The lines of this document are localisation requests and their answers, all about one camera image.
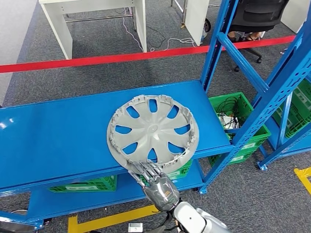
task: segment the green plastic crate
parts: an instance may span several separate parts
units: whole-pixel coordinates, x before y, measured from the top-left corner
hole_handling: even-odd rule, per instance
[[[113,191],[115,191],[116,189],[117,189],[117,176],[116,175],[50,188],[51,191],[54,192],[54,193],[98,192],[98,191],[113,192]]]
[[[240,154],[240,155],[236,155],[234,158],[232,158],[229,164],[239,164],[242,162],[245,162],[246,159],[248,159],[249,156],[251,156],[254,151],[249,152],[249,153],[245,153],[245,154]],[[220,157],[220,155],[214,155],[214,156],[210,156],[208,157],[208,161],[211,164],[211,166],[214,166],[214,164]]]
[[[189,160],[186,162],[185,165],[180,167],[180,169],[177,169],[176,171],[167,174],[170,179],[171,180],[177,180],[180,178],[183,178],[186,177],[186,174],[188,174],[189,170],[190,169],[191,165],[192,164],[192,160]],[[140,179],[143,181],[145,184],[146,184],[146,181],[144,177],[140,175]]]
[[[236,100],[237,101],[237,113],[236,116],[240,124],[243,124],[254,109],[247,100],[247,98],[242,92],[232,93],[223,96],[211,97],[209,101],[213,106],[216,113],[220,111],[219,106],[226,100]],[[232,113],[233,104],[226,104],[223,111],[225,111],[226,115],[229,116]],[[269,137],[271,133],[265,125],[260,127],[255,135],[249,139],[244,147],[242,147],[239,153],[237,153],[229,164],[236,164],[245,161],[251,156],[253,152],[256,151],[266,138]],[[229,139],[232,139],[232,135],[228,134]],[[214,155],[208,157],[211,165],[214,165],[220,155]]]
[[[279,126],[284,105],[276,109],[273,117]],[[293,92],[286,123],[285,137],[290,138],[311,122],[311,83],[303,79]]]

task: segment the black chair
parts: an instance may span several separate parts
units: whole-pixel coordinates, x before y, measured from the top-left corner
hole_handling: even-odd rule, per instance
[[[281,22],[283,10],[289,0],[239,0],[229,32],[258,33],[269,31]],[[261,63],[262,55],[251,48],[244,49],[257,56]]]

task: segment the yellow tape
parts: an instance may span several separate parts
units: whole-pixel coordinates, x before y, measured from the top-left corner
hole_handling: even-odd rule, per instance
[[[294,169],[297,176],[304,185],[306,190],[311,195],[311,183],[308,177],[311,176],[311,167],[299,170],[297,168]]]
[[[78,217],[68,219],[68,233],[85,233],[104,227],[113,226],[122,222],[157,214],[159,211],[154,205],[146,206],[136,210],[127,211],[117,215],[103,217],[100,219],[78,224]]]
[[[78,216],[68,218],[68,233],[78,233]]]

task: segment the person's foot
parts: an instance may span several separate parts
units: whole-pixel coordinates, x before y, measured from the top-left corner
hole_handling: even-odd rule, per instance
[[[227,37],[231,41],[231,42],[236,42],[236,32],[232,31],[232,32],[229,32],[227,34]]]
[[[252,33],[246,37],[246,40],[252,41],[252,40],[259,40],[261,36],[261,33]]]

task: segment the red rope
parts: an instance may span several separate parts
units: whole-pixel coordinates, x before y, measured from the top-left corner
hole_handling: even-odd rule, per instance
[[[291,35],[291,36],[285,36],[285,37],[273,38],[273,39],[263,39],[263,40],[258,40],[258,41],[237,42],[237,43],[234,43],[234,45],[237,49],[271,46],[271,45],[291,43],[294,40],[294,38],[295,38],[294,35]],[[155,59],[155,58],[162,58],[162,57],[206,53],[208,51],[208,49],[209,49],[209,46],[202,46],[202,47],[195,47],[195,48],[194,47],[177,48],[177,49],[161,50],[161,51],[146,52],[146,53],[140,52],[140,53],[130,53],[130,54],[120,54],[120,55],[74,58],[71,60],[55,60],[55,61],[28,62],[28,63],[11,64],[11,65],[1,65],[0,73],[51,69],[51,68],[60,68],[60,67],[80,67],[80,66],[90,66],[90,65],[115,63],[115,62],[139,61],[139,60]]]

